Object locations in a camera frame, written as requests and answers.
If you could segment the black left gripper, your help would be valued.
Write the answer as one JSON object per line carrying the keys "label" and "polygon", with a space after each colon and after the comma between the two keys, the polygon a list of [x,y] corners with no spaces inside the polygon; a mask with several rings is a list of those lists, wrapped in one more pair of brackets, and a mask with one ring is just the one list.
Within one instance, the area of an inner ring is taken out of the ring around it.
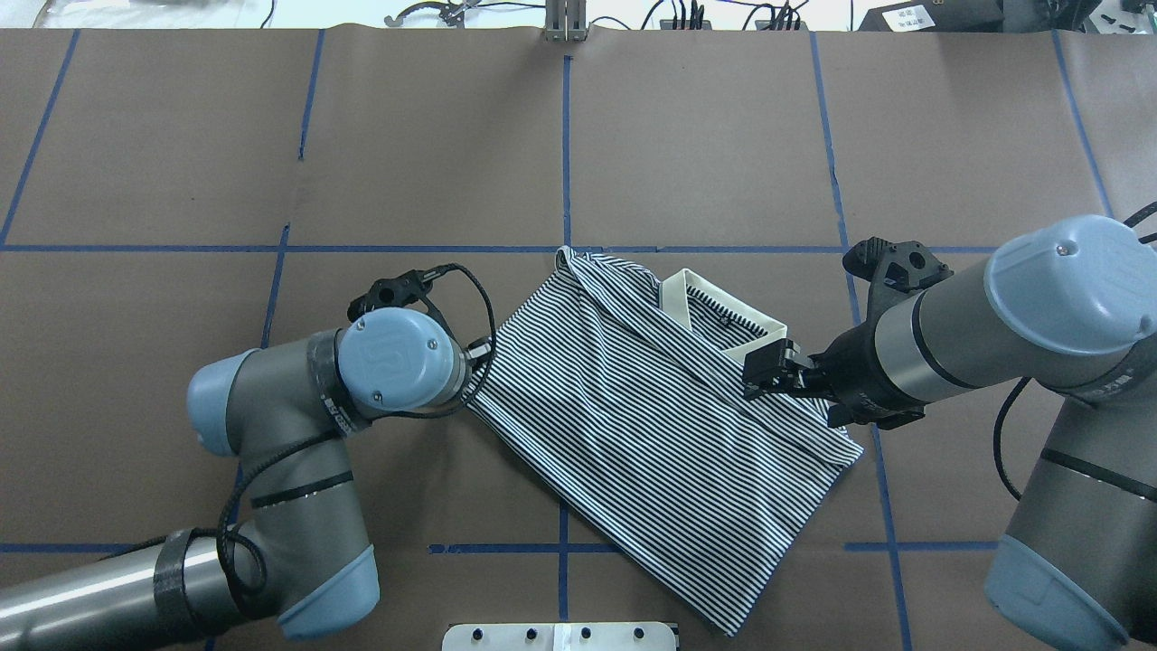
{"label": "black left gripper", "polygon": [[482,380],[491,373],[494,362],[494,336],[481,336],[469,343],[464,350],[464,363],[466,363],[466,378]]}

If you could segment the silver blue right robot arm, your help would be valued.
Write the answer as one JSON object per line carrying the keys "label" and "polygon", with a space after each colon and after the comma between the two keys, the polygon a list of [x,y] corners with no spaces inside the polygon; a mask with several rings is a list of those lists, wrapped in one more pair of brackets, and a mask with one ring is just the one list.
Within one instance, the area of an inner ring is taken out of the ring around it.
{"label": "silver blue right robot arm", "polygon": [[1061,395],[983,594],[1062,650],[1156,635],[1152,212],[1064,219],[961,272],[918,241],[860,241],[842,265],[868,281],[864,320],[818,354],[778,336],[743,358],[747,399],[821,399],[831,428],[896,429],[1005,380]]}

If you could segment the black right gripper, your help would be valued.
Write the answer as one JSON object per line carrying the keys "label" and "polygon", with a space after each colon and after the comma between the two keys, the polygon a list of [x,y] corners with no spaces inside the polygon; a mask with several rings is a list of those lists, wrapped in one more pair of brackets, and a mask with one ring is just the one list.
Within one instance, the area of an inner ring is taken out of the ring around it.
{"label": "black right gripper", "polygon": [[828,404],[826,421],[835,429],[852,423],[880,431],[924,417],[926,402],[907,395],[880,365],[872,325],[843,331],[818,354],[805,355],[797,342],[781,338],[747,352],[740,370],[743,397],[793,395]]}

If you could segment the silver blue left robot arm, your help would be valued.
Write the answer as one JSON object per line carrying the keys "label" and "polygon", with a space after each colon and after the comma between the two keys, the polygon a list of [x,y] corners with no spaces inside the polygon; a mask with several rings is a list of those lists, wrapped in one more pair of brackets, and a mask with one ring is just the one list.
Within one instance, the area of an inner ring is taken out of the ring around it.
{"label": "silver blue left robot arm", "polygon": [[430,315],[376,308],[202,367],[189,417],[243,473],[220,521],[5,589],[3,649],[153,650],[265,617],[286,639],[356,626],[379,602],[379,565],[346,441],[381,417],[459,410],[496,342],[460,346]]}

